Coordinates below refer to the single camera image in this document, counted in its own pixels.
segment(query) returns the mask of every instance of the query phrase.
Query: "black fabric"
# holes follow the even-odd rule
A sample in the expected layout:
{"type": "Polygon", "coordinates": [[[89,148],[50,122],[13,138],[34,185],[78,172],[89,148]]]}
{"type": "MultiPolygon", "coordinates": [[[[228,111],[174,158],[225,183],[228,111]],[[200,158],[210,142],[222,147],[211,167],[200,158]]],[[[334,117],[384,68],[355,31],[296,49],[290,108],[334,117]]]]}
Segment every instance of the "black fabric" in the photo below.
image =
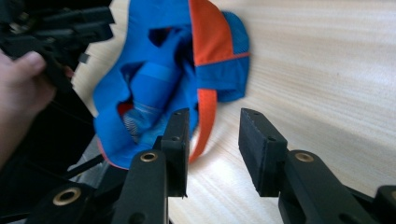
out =
{"type": "Polygon", "coordinates": [[[80,159],[94,136],[92,115],[75,92],[57,93],[0,173],[0,223],[28,213],[80,159]]]}

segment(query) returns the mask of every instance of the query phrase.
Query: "blue fabric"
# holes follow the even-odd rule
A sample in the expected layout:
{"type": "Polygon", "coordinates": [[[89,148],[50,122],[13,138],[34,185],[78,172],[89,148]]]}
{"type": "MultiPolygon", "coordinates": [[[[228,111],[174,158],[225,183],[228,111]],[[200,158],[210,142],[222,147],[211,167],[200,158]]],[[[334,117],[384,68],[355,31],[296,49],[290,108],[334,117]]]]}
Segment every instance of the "blue fabric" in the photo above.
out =
{"type": "MultiPolygon", "coordinates": [[[[233,24],[232,35],[238,35],[233,36],[234,52],[247,50],[242,22],[231,12],[224,17],[233,24]]],[[[125,169],[136,153],[151,149],[163,135],[174,111],[190,109],[193,132],[197,88],[218,90],[221,102],[236,100],[245,94],[248,74],[248,57],[194,66],[188,0],[132,0],[128,22],[122,53],[93,94],[99,113],[95,130],[106,157],[125,169]],[[125,102],[134,107],[120,115],[118,105],[125,102]]]]}

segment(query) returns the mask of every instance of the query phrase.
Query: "table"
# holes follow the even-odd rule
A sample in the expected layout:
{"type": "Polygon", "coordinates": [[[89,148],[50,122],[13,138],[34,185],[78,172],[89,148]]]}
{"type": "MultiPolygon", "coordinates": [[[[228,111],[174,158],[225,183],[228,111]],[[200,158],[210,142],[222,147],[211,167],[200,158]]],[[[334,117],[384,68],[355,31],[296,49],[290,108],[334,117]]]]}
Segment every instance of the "table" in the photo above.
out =
{"type": "MultiPolygon", "coordinates": [[[[238,150],[242,107],[262,112],[289,149],[319,155],[345,185],[370,196],[396,184],[396,2],[213,0],[250,36],[244,99],[220,104],[205,154],[189,168],[175,223],[282,223],[277,198],[260,198],[238,150]]],[[[73,82],[96,115],[92,90],[117,60],[127,1],[111,9],[115,37],[92,44],[73,82]]]]}

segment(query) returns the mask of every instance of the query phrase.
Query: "orange strap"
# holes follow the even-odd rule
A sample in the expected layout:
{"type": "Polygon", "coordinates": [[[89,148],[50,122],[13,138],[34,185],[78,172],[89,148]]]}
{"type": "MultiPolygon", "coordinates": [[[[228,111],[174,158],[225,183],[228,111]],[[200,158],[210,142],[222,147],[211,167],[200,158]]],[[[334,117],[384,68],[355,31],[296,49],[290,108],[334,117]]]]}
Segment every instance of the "orange strap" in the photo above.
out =
{"type": "Polygon", "coordinates": [[[189,163],[194,162],[204,152],[207,140],[212,132],[213,124],[215,123],[217,101],[218,94],[215,90],[198,90],[198,118],[200,132],[195,150],[192,152],[192,155],[190,155],[189,163]]]}

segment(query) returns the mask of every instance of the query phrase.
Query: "wooden surface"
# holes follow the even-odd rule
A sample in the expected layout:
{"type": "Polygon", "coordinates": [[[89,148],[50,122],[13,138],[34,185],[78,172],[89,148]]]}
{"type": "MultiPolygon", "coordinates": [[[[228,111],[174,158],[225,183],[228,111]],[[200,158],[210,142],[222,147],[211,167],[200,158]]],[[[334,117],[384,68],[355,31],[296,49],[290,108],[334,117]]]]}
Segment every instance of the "wooden surface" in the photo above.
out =
{"type": "MultiPolygon", "coordinates": [[[[289,149],[319,155],[347,186],[370,196],[396,184],[396,3],[216,0],[247,27],[247,96],[219,105],[205,155],[190,166],[187,199],[170,200],[175,223],[282,223],[277,199],[260,198],[238,150],[241,107],[262,112],[289,149]]],[[[91,45],[74,79],[92,90],[117,60],[127,1],[114,0],[115,38],[91,45]]]]}

